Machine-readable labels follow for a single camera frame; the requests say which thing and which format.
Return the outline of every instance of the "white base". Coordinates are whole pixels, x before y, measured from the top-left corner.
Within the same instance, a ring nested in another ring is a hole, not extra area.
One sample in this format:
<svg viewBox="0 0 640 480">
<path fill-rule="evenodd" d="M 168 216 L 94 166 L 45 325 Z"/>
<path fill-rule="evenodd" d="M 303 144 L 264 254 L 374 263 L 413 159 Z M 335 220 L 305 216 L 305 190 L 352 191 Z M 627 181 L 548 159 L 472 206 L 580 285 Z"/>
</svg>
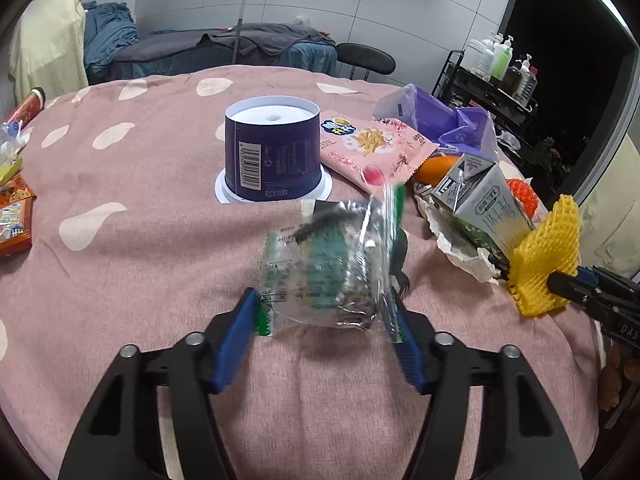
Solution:
<svg viewBox="0 0 640 480">
<path fill-rule="evenodd" d="M 307 193 L 305 196 L 301 196 L 297 200 L 326 200 L 329 198 L 331 194 L 331 190 L 334 186 L 334 180 L 331 178 L 331 175 L 327 170 L 325 170 L 324 166 L 320 165 L 320 171 L 322 173 L 322 177 L 320 178 L 320 182 L 311 192 Z M 232 192 L 225 182 L 225 170 L 220 171 L 218 176 L 216 177 L 216 198 L 218 202 L 221 204 L 254 204 L 253 200 L 247 200 L 236 195 Z"/>
</svg>

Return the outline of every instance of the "black stool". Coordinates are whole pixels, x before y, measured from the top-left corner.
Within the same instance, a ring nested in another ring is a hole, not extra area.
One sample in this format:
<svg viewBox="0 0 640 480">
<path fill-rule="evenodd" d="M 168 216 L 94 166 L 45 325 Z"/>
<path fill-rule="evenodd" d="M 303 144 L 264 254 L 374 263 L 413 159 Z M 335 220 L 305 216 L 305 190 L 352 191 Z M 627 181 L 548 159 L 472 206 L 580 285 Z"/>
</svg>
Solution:
<svg viewBox="0 0 640 480">
<path fill-rule="evenodd" d="M 349 79 L 353 79 L 356 67 L 367 70 L 364 75 L 364 81 L 367 80 L 369 72 L 372 70 L 382 75 L 389 75 L 396 69 L 395 59 L 386 52 L 372 46 L 341 43 L 335 47 L 335 50 L 338 53 L 338 61 L 353 66 Z"/>
</svg>

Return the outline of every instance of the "purple plastic bag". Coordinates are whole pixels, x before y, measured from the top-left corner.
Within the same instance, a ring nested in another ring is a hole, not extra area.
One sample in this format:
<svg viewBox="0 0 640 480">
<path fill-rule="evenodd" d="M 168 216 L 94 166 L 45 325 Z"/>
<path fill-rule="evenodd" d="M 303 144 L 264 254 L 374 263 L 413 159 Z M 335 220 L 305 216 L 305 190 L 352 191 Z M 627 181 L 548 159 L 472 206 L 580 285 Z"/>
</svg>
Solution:
<svg viewBox="0 0 640 480">
<path fill-rule="evenodd" d="M 475 153 L 498 161 L 494 121 L 484 108 L 452 110 L 419 86 L 409 84 L 380 99 L 373 118 L 408 124 L 440 145 L 434 153 Z"/>
</svg>

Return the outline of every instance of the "pink snack bag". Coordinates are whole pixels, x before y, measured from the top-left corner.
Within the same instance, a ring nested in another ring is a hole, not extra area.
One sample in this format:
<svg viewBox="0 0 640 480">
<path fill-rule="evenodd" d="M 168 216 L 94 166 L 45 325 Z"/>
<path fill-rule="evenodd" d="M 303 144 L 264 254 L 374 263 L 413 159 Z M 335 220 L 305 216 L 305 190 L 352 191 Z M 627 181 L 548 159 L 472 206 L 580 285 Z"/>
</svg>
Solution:
<svg viewBox="0 0 640 480">
<path fill-rule="evenodd" d="M 363 121 L 328 110 L 320 114 L 322 163 L 372 195 L 404 184 L 437 144 L 398 119 Z"/>
</svg>

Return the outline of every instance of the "red can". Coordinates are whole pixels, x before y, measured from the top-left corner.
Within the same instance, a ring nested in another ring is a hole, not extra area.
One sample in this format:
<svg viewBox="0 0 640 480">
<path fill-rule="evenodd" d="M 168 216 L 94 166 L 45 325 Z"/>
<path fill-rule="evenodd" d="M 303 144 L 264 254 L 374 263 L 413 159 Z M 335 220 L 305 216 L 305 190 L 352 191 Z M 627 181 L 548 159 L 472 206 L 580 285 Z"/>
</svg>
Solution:
<svg viewBox="0 0 640 480">
<path fill-rule="evenodd" d="M 42 111 L 44 103 L 44 90 L 40 87 L 34 88 L 27 94 L 27 97 L 23 99 L 17 108 L 11 112 L 6 122 L 22 121 L 22 127 L 24 128 Z"/>
</svg>

